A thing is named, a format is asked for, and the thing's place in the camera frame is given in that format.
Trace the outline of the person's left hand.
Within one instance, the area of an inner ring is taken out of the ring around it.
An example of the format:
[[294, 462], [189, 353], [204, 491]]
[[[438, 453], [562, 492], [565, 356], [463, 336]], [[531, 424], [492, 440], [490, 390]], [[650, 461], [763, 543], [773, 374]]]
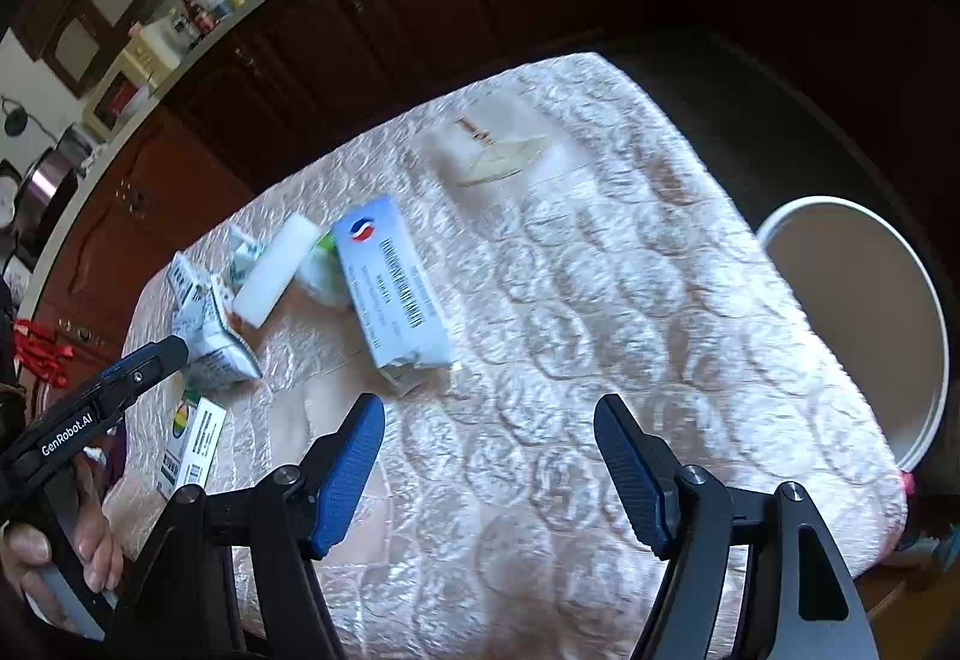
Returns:
[[124, 570], [98, 475], [78, 454], [2, 522], [2, 574], [14, 595], [54, 628], [94, 640], [106, 634]]

